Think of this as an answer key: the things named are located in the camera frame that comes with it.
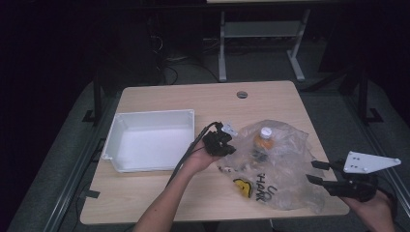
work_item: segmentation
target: clear plastic bag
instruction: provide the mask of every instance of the clear plastic bag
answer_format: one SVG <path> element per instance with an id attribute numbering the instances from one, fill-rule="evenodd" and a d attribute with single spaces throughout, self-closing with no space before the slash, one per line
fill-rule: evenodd
<path id="1" fill-rule="evenodd" d="M 255 146 L 263 128 L 272 131 L 273 147 Z M 240 129 L 229 142 L 237 151 L 218 161 L 220 171 L 239 187 L 240 193 L 277 210 L 309 207 L 319 214 L 324 207 L 323 188 L 306 174 L 324 176 L 311 166 L 315 160 L 307 144 L 308 134 L 282 122 L 265 120 Z"/>

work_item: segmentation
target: forearm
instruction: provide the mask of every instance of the forearm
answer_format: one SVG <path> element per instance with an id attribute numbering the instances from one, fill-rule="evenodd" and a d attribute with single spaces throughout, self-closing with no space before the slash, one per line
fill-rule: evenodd
<path id="1" fill-rule="evenodd" d="M 193 173 L 182 168 L 145 211 L 133 231 L 169 231 Z"/>
<path id="2" fill-rule="evenodd" d="M 372 219 L 368 219 L 361 213 L 358 213 L 358 216 L 371 232 L 395 232 L 395 225 L 390 215 L 377 214 L 372 216 Z"/>

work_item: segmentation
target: table top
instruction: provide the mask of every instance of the table top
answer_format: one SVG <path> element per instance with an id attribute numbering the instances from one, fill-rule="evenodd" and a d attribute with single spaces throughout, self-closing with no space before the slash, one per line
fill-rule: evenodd
<path id="1" fill-rule="evenodd" d="M 248 97 L 239 99 L 245 91 Z M 117 113 L 194 109 L 195 134 L 215 121 L 230 122 L 235 129 L 271 119 L 307 132 L 311 153 L 328 161 L 299 94 L 291 81 L 241 82 L 177 86 L 132 87 L 124 90 Z M 170 171 L 118 173 L 109 160 L 100 159 L 90 190 L 100 196 L 87 197 L 80 220 L 84 224 L 135 222 L 162 192 Z M 325 172 L 325 180 L 335 180 Z M 232 180 L 213 163 L 191 180 L 175 221 L 206 221 L 256 218 L 300 218 L 337 216 L 348 207 L 337 197 L 326 195 L 320 215 L 310 209 L 277 211 L 243 197 Z"/>

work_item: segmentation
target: yellow logo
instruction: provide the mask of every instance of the yellow logo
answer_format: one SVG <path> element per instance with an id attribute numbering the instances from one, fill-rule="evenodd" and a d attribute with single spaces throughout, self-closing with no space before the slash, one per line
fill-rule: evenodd
<path id="1" fill-rule="evenodd" d="M 244 197 L 250 198 L 252 195 L 252 185 L 242 179 L 235 179 L 233 182 L 238 186 L 239 191 Z"/>

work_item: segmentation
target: white plastic tray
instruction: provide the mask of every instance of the white plastic tray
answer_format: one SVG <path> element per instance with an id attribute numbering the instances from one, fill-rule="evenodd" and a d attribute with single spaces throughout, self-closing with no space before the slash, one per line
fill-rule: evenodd
<path id="1" fill-rule="evenodd" d="M 117 113 L 102 158 L 118 172 L 172 170 L 193 140 L 193 109 Z"/>

